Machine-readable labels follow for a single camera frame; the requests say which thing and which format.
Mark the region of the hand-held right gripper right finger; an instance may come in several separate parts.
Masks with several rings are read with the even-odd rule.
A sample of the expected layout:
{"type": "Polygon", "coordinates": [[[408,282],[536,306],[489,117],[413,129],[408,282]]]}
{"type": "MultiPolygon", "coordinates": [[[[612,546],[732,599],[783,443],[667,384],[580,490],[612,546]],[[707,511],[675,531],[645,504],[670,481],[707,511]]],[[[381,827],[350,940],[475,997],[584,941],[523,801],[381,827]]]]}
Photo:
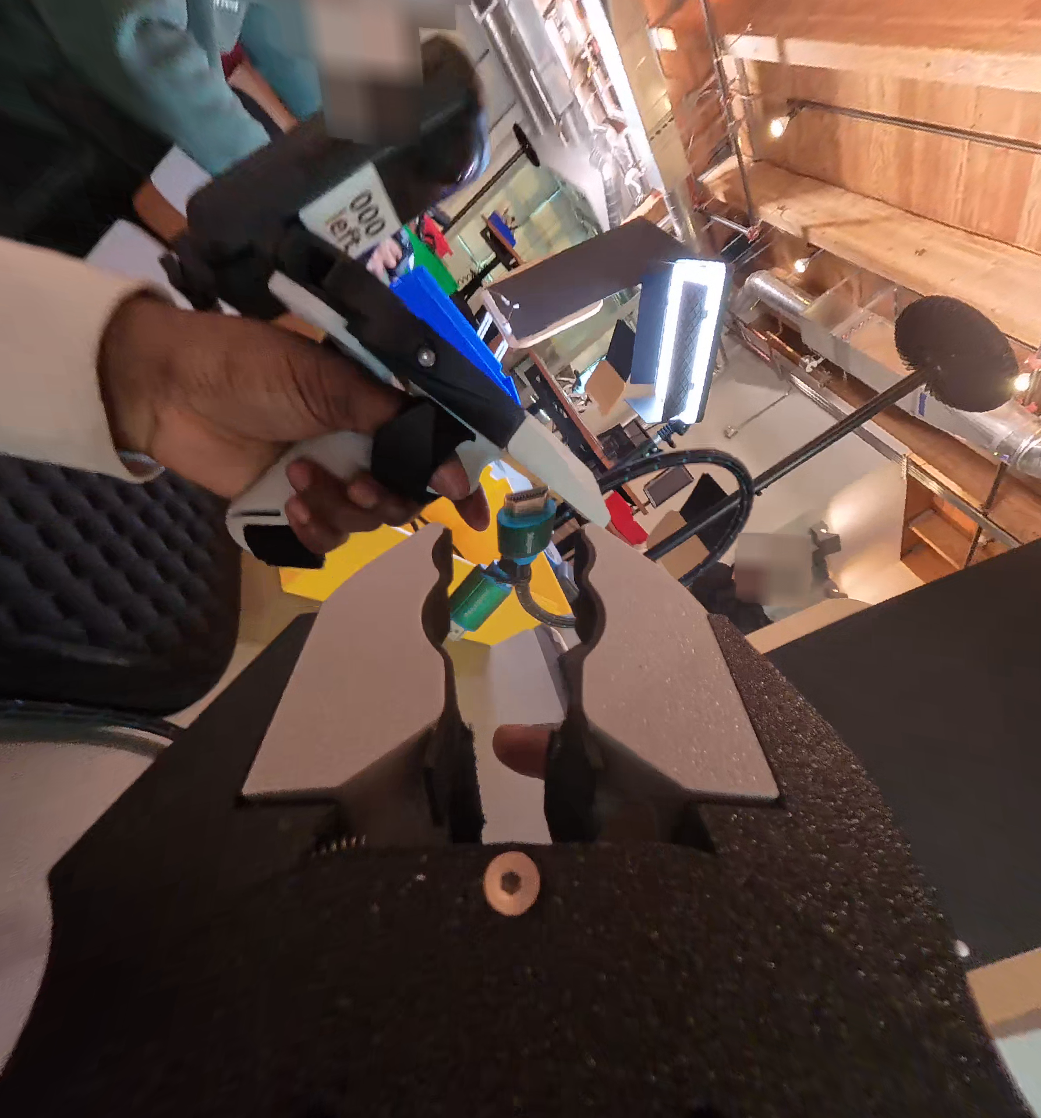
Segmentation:
{"type": "Polygon", "coordinates": [[[596,524],[574,553],[575,638],[547,806],[780,798],[709,614],[664,567],[596,524]]]}

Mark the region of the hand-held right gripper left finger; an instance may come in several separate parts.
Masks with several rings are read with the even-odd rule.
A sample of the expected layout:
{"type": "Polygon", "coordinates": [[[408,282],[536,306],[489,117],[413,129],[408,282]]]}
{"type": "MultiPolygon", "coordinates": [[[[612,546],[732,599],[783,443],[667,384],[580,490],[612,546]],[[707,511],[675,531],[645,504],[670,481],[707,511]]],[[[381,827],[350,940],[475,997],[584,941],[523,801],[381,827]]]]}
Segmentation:
{"type": "Polygon", "coordinates": [[[332,593],[250,762],[242,797],[388,802],[403,785],[428,804],[469,796],[472,745],[449,655],[448,528],[430,523],[332,593]]]}

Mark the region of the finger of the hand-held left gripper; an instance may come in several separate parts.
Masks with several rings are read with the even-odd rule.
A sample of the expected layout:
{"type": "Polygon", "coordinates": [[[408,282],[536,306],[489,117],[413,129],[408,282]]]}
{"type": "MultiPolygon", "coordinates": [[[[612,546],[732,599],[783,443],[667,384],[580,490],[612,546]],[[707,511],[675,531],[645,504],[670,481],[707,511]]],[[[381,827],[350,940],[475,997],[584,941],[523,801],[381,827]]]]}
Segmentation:
{"type": "Polygon", "coordinates": [[[577,515],[599,528],[611,525],[611,511],[592,468],[534,416],[524,415],[507,443],[505,457],[526,476],[547,485],[577,515]]]}

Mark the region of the yellow plastic bin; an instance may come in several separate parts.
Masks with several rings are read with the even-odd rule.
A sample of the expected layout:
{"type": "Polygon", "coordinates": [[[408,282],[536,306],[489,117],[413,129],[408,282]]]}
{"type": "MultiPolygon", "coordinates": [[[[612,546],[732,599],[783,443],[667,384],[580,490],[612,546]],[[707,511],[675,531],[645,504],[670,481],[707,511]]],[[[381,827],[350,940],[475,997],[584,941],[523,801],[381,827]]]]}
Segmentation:
{"type": "MultiPolygon", "coordinates": [[[[508,492],[523,490],[528,484],[523,473],[504,462],[490,464],[481,473],[481,485],[488,496],[490,511],[494,514],[501,510],[508,492]]],[[[474,567],[490,563],[500,556],[495,525],[491,525],[484,532],[474,532],[469,525],[461,523],[458,514],[451,511],[444,501],[434,501],[422,514],[419,527],[424,528],[430,523],[445,525],[452,531],[454,539],[452,542],[455,553],[454,575],[449,582],[449,593],[458,588],[460,582],[474,567]]],[[[304,599],[324,601],[361,568],[415,533],[416,529],[411,524],[404,524],[382,525],[365,536],[350,537],[346,544],[327,556],[324,566],[320,569],[282,569],[281,589],[304,599]]],[[[566,615],[569,612],[568,599],[565,598],[557,581],[553,566],[545,556],[536,558],[530,567],[530,590],[534,603],[545,610],[556,615],[566,615]]],[[[534,626],[534,617],[530,616],[512,595],[483,625],[470,633],[467,639],[493,646],[519,633],[533,629],[534,626]]]]}

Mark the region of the person's left forearm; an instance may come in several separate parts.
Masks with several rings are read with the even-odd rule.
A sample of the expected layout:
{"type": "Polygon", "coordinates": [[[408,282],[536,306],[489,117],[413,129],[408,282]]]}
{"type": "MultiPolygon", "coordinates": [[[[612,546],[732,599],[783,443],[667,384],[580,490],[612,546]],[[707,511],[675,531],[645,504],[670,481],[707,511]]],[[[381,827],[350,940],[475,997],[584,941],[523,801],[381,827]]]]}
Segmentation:
{"type": "Polygon", "coordinates": [[[0,237],[0,455],[145,483],[163,468],[115,443],[102,341],[129,300],[163,288],[0,237]]]}

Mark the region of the person's right hand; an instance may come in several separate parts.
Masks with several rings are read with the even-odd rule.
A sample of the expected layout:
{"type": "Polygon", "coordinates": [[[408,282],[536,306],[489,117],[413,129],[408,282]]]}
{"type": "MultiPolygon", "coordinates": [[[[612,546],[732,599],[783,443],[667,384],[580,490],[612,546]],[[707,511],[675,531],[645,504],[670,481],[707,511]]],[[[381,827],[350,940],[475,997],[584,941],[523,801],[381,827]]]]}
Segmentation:
{"type": "Polygon", "coordinates": [[[553,723],[501,724],[493,735],[491,747],[496,759],[513,773],[545,780],[557,729],[553,723]]]}

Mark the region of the person's left hand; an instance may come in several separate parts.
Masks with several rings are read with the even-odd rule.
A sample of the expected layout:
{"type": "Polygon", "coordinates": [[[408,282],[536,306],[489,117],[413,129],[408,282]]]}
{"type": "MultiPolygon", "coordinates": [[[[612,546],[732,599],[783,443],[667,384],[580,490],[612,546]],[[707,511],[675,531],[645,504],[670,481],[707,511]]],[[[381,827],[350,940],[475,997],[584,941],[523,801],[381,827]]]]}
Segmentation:
{"type": "MultiPolygon", "coordinates": [[[[146,293],[122,302],[108,320],[98,377],[121,451],[146,455],[229,501],[300,440],[373,435],[409,398],[295,333],[186,312],[146,293]]],[[[354,533],[401,525],[419,509],[365,472],[343,482],[297,459],[287,477],[288,525],[316,555],[354,533]]],[[[429,486],[472,529],[488,529],[488,499],[470,486],[457,458],[444,462],[429,486]]]]}

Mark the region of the blue plastic bin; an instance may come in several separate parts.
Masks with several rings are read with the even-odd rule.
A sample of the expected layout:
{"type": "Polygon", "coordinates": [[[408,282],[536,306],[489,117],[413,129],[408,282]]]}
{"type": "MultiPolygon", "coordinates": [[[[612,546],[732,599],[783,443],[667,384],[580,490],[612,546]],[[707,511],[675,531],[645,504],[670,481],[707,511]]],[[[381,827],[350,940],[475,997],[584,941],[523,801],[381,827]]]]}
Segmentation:
{"type": "Polygon", "coordinates": [[[485,342],[477,335],[476,329],[461,312],[458,304],[449,299],[429,271],[415,267],[392,278],[390,287],[413,315],[435,330],[435,333],[456,349],[460,356],[464,356],[471,364],[474,364],[481,375],[492,383],[496,383],[498,388],[519,405],[515,385],[502,371],[500,360],[491,353],[485,342]]]}

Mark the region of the green plastic bin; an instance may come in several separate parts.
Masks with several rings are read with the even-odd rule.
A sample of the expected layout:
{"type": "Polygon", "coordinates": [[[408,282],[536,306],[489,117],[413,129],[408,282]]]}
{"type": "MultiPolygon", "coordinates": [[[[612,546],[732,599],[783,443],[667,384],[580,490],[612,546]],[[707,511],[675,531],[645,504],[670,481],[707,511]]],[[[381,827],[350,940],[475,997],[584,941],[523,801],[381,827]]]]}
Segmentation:
{"type": "Polygon", "coordinates": [[[426,271],[441,285],[441,288],[444,288],[445,293],[452,294],[455,292],[457,283],[439,257],[413,231],[411,226],[404,226],[403,233],[405,233],[411,247],[411,267],[416,271],[419,268],[426,271]]]}

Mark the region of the light panel on stand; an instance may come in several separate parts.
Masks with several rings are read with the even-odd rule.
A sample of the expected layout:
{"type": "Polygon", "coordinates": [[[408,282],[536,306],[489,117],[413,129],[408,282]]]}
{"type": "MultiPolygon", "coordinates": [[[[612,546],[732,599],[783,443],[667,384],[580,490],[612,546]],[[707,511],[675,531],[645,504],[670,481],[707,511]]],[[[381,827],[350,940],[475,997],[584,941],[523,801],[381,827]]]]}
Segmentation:
{"type": "Polygon", "coordinates": [[[642,423],[703,419],[730,288],[716,259],[673,260],[642,281],[625,394],[642,423]]]}

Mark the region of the black floor lamp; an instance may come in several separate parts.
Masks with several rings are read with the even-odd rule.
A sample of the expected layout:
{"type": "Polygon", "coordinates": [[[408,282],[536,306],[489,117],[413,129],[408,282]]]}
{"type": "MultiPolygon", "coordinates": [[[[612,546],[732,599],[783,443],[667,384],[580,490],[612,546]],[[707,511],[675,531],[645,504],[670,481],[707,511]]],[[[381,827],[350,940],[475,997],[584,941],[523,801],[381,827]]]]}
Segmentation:
{"type": "Polygon", "coordinates": [[[515,141],[515,151],[507,158],[505,162],[502,163],[492,176],[489,176],[488,179],[477,186],[475,193],[469,198],[467,203],[464,203],[454,214],[445,215],[444,226],[442,226],[445,233],[448,233],[454,226],[460,226],[467,218],[469,214],[472,212],[472,210],[477,209],[479,203],[481,203],[485,197],[494,193],[498,184],[500,184],[502,180],[507,179],[507,176],[510,176],[513,172],[515,163],[526,161],[529,165],[536,168],[541,165],[540,158],[534,150],[532,141],[530,141],[530,138],[528,138],[523,127],[521,127],[518,123],[513,124],[513,138],[515,141]]]}

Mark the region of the black mesh pad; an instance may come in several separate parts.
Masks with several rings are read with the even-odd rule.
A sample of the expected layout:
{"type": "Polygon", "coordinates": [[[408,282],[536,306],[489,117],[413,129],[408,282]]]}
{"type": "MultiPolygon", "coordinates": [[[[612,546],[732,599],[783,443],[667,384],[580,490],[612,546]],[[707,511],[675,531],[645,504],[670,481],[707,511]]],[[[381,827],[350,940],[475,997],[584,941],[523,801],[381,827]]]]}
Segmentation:
{"type": "Polygon", "coordinates": [[[178,713],[231,661],[240,587],[221,498],[0,455],[0,701],[178,713]]]}

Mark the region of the black pole with round top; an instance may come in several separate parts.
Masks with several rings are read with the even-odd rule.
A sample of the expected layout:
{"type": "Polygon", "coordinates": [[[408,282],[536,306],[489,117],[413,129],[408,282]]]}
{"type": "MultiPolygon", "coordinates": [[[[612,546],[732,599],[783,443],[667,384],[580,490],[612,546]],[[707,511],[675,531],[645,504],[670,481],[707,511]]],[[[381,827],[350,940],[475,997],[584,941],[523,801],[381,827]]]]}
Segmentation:
{"type": "Polygon", "coordinates": [[[906,368],[906,375],[896,383],[846,413],[760,475],[739,481],[737,492],[650,547],[646,558],[657,562],[708,525],[722,521],[728,533],[700,566],[713,563],[741,533],[755,499],[765,489],[862,429],[919,388],[960,413],[991,413],[1014,392],[1018,359],[1007,337],[986,315],[960,300],[925,296],[909,304],[895,321],[895,349],[906,368]]]}

